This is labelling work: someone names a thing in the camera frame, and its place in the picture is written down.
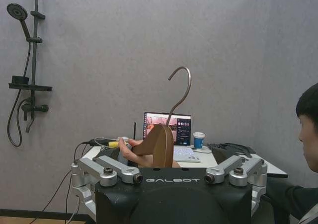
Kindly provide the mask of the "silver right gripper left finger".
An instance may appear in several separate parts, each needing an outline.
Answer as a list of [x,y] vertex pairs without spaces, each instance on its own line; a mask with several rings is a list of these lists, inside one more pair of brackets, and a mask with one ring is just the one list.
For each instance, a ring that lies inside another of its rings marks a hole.
[[106,155],[93,159],[82,157],[71,164],[72,191],[84,205],[89,215],[96,214],[96,204],[92,184],[103,187],[117,184],[118,178],[127,184],[140,184],[143,176],[136,167],[129,167]]

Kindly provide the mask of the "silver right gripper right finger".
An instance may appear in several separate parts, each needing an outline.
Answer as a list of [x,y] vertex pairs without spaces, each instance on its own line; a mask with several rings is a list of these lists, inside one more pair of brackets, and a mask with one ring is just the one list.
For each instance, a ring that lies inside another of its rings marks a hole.
[[208,184],[219,184],[226,176],[233,186],[252,185],[251,212],[254,214],[261,196],[266,194],[267,164],[260,158],[243,161],[240,156],[231,156],[217,166],[207,168],[204,179]]

